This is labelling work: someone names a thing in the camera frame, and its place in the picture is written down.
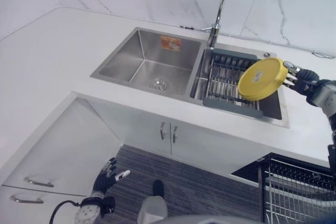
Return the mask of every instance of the white cabinet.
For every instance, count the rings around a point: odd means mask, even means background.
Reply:
[[[223,176],[270,152],[255,142],[126,106],[90,104],[125,144]]]
[[[90,104],[76,99],[4,185],[88,196],[100,170],[120,146]]]
[[[169,119],[118,104],[91,102],[92,107],[118,138],[130,146],[170,155]]]
[[[171,129],[174,159],[226,177],[269,153],[261,144],[181,121],[172,120]]]
[[[1,224],[46,224],[49,223],[52,211],[60,202],[73,200],[81,203],[83,198],[2,186],[0,187],[0,222]],[[24,203],[26,200],[43,201],[43,203]],[[55,215],[54,224],[74,224],[77,210],[78,207],[71,204],[63,205]]]

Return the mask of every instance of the cable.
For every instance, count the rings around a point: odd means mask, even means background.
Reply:
[[[72,204],[73,206],[75,206],[75,207],[79,207],[79,206],[80,206],[79,203],[76,203],[76,202],[74,202],[74,201],[72,201],[72,200],[66,200],[66,201],[61,202],[60,204],[58,204],[58,205],[55,207],[55,210],[53,211],[53,213],[52,213],[52,215],[51,215],[51,217],[50,217],[50,222],[49,222],[49,224],[53,224],[53,223],[54,223],[54,217],[55,217],[57,211],[59,210],[59,208],[60,208],[61,206],[63,206],[63,205],[66,204],[66,203],[71,203],[71,204]]]

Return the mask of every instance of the chrome faucet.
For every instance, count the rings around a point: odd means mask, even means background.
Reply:
[[[210,49],[214,49],[216,41],[217,41],[218,32],[219,32],[219,20],[220,20],[221,14],[222,14],[223,4],[224,4],[224,0],[220,0],[220,5],[219,5],[218,13],[217,13],[216,22],[214,24],[212,24],[211,27],[202,29],[203,31],[210,30],[210,36],[209,36],[209,39],[208,39],[208,46],[210,47]]]

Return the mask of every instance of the yellow plate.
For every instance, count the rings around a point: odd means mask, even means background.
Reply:
[[[238,82],[240,95],[246,100],[257,101],[273,94],[288,74],[282,63],[278,58],[268,58],[250,66]]]

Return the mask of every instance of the drain strainer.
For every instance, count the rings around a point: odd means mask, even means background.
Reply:
[[[156,78],[151,82],[150,87],[153,89],[163,91],[168,88],[168,82],[165,79]]]

